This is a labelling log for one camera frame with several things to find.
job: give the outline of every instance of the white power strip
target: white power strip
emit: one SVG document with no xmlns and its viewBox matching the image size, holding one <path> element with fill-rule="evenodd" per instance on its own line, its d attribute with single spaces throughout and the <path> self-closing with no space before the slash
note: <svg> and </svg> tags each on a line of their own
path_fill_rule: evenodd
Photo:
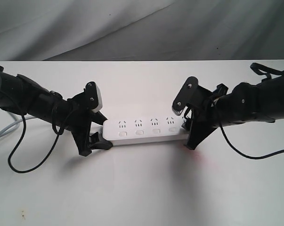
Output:
<svg viewBox="0 0 284 226">
<path fill-rule="evenodd" d="M 184 140 L 189 132 L 181 127 L 183 122 L 178 116 L 106 120 L 103 138 L 114 146 Z"/>
</svg>

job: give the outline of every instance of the gray cable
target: gray cable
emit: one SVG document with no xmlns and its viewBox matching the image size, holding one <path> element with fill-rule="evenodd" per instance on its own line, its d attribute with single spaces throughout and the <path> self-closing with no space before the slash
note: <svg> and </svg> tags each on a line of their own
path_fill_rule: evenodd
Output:
<svg viewBox="0 0 284 226">
<path fill-rule="evenodd" d="M 0 131 L 0 138 L 9 134 L 9 133 L 12 133 L 13 131 L 15 131 L 16 129 L 19 128 L 19 123 L 21 123 L 23 120 L 22 119 L 18 119 L 14 114 L 8 112 L 8 114 L 15 120 L 13 123 L 11 123 L 10 125 L 6 126 L 5 128 L 3 128 L 1 131 Z M 29 119 L 35 119 L 35 117 L 33 116 L 29 116 L 26 118 L 26 120 L 29 120 Z"/>
</svg>

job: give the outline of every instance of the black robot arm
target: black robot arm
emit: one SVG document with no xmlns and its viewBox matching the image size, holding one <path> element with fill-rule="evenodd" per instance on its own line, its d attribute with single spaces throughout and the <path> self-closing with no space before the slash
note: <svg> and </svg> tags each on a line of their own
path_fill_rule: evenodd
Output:
<svg viewBox="0 0 284 226">
<path fill-rule="evenodd" d="M 108 150 L 113 145 L 104 140 L 100 133 L 90 135 L 91 123 L 103 125 L 107 119 L 99 110 L 102 108 L 100 91 L 91 81 L 84 91 L 73 98 L 63 100 L 59 93 L 48 91 L 31 79 L 18 74 L 16 77 L 3 72 L 0 66 L 0 108 L 19 115 L 30 114 L 56 126 L 71 131 L 83 156 L 93 149 Z"/>
<path fill-rule="evenodd" d="M 284 119 L 284 71 L 257 63 L 253 63 L 251 69 L 266 78 L 257 85 L 242 82 L 230 94 L 227 94 L 228 88 L 224 84 L 211 92 L 199 86 L 195 77 L 186 80 L 173 101 L 172 109 L 176 115 L 181 115 L 187 107 L 184 113 L 187 121 L 183 128 L 189 131 L 186 144 L 189 149 L 194 150 L 220 126 Z M 272 79 L 271 74 L 279 77 Z"/>
</svg>

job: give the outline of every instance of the gray fabric backdrop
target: gray fabric backdrop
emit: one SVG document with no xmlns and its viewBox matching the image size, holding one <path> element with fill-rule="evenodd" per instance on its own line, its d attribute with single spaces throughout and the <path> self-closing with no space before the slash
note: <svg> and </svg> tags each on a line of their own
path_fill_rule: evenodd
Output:
<svg viewBox="0 0 284 226">
<path fill-rule="evenodd" d="M 284 0 L 0 0 L 0 60 L 284 59 Z"/>
</svg>

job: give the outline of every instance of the white table surface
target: white table surface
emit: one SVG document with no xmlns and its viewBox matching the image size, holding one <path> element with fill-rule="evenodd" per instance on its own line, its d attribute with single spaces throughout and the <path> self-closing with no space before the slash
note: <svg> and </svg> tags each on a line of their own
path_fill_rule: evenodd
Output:
<svg viewBox="0 0 284 226">
<path fill-rule="evenodd" d="M 198 62 L 0 62 L 5 72 L 23 74 L 64 98 L 95 81 L 110 119 L 172 114 L 171 104 L 188 76 L 213 90 L 231 91 L 262 77 L 258 62 L 284 69 L 284 60 Z M 12 120 L 0 110 L 0 129 Z M 250 155 L 284 149 L 284 120 L 227 127 L 234 145 Z M 46 163 L 16 174 L 7 157 L 21 129 L 0 141 L 0 225 L 3 226 L 284 226 L 284 154 L 245 159 L 220 130 L 195 151 L 180 142 L 114 147 L 81 157 L 65 132 Z M 51 125 L 28 121 L 13 164 L 31 168 L 54 141 Z"/>
</svg>

